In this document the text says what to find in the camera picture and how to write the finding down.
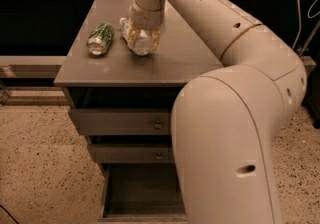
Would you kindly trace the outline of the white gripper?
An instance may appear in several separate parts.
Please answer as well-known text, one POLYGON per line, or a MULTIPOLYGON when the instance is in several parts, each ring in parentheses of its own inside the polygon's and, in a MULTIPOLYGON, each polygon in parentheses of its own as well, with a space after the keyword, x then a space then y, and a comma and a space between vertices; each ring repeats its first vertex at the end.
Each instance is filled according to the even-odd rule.
POLYGON ((127 42, 127 46, 134 52, 142 52, 144 50, 144 43, 140 36, 140 30, 148 30, 147 35, 149 38, 149 52, 154 53, 157 51, 161 29, 160 27, 164 21, 165 3, 160 1, 155 10, 151 7, 141 7, 136 2, 133 2, 130 7, 130 24, 123 27, 123 37, 127 42))

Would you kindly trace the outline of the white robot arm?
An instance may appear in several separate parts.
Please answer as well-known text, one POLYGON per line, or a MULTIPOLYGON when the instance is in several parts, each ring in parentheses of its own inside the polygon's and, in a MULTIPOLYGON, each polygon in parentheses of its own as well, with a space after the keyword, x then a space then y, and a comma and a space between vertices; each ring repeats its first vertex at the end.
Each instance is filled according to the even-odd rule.
POLYGON ((128 43, 159 44, 170 3, 221 62, 191 80, 171 117, 175 165, 189 224, 282 224, 271 139, 300 106, 298 55, 228 0, 134 0, 128 43))

